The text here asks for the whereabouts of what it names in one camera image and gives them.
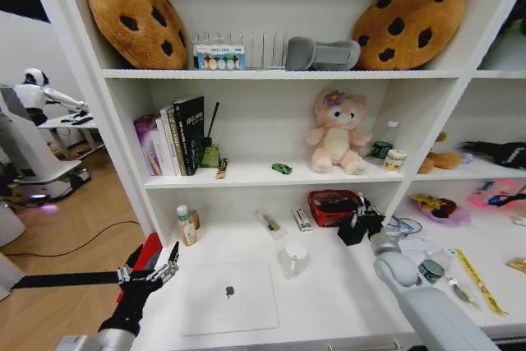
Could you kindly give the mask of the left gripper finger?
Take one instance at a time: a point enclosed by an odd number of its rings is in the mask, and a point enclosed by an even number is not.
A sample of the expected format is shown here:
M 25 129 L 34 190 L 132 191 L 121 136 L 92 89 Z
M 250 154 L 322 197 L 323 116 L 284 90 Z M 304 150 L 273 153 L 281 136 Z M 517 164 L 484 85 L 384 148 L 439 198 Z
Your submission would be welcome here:
M 167 262 L 151 274 L 150 281 L 154 284 L 166 284 L 178 271 L 178 258 L 179 242 L 175 242 Z
M 133 268 L 138 261 L 143 245 L 141 244 L 128 258 L 123 266 L 118 267 L 117 276 L 118 283 L 122 284 L 127 282 L 130 279 L 130 274 L 133 271 Z

